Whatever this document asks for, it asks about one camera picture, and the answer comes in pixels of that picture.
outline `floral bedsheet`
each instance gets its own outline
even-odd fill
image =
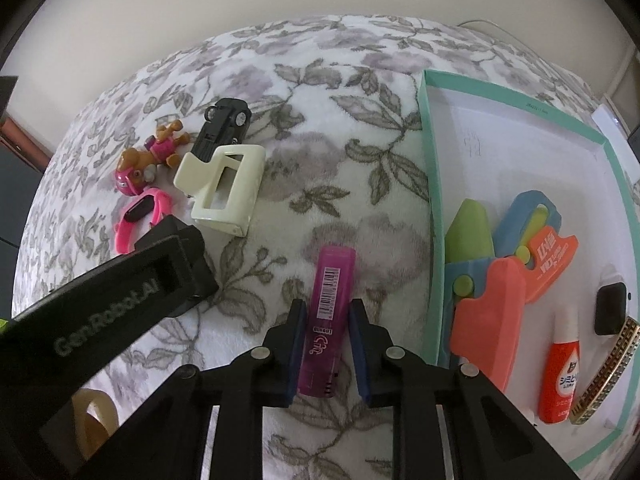
[[[492,81],[584,121],[597,106],[583,81],[526,50],[417,18],[320,16],[210,38],[142,68],[72,122],[24,231],[14,315],[115,256],[113,225],[129,200],[113,184],[120,153],[175,118],[198,132],[204,109],[226,96],[250,104],[245,142],[268,152],[249,235],[202,228],[220,291],[160,322],[90,386],[106,391],[124,420],[181,364],[228,364],[262,341],[292,298],[309,297],[329,243],[357,250],[354,297],[396,344],[417,351],[431,265],[416,99],[424,68]],[[191,202],[172,176],[159,169],[158,184],[191,223]],[[608,478],[632,429],[580,475]],[[390,413],[365,409],[347,363],[333,399],[297,397],[265,413],[267,479],[384,478],[390,460]]]

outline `pink helmet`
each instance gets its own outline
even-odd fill
[[[116,189],[124,193],[127,196],[136,196],[141,194],[145,190],[146,182],[142,186],[139,186],[132,182],[131,175],[136,170],[135,168],[127,168],[126,170],[118,171],[115,170],[113,174],[116,177]]]

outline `orange clip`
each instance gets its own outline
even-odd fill
[[[480,298],[466,298],[456,307],[449,347],[469,359],[504,391],[516,359],[526,284],[512,258],[498,258],[489,266]]]
[[[518,268],[526,282],[525,302],[528,304],[537,301],[569,266],[578,250],[578,238],[573,235],[562,238],[547,225],[533,236],[527,247],[533,269],[527,269],[516,256],[509,259],[519,263]]]

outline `barcode sticker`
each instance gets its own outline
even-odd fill
[[[318,303],[318,319],[334,319],[335,298],[338,295],[338,280],[340,269],[337,267],[325,267],[322,275],[322,289]]]

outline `toy dog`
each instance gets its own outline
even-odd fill
[[[180,155],[175,153],[175,149],[191,140],[187,133],[174,138],[174,132],[181,129],[182,122],[179,120],[168,126],[158,126],[156,134],[145,141],[146,150],[127,148],[122,152],[114,172],[116,189],[127,196],[139,195],[156,179],[158,164],[166,164],[172,170],[177,168]]]

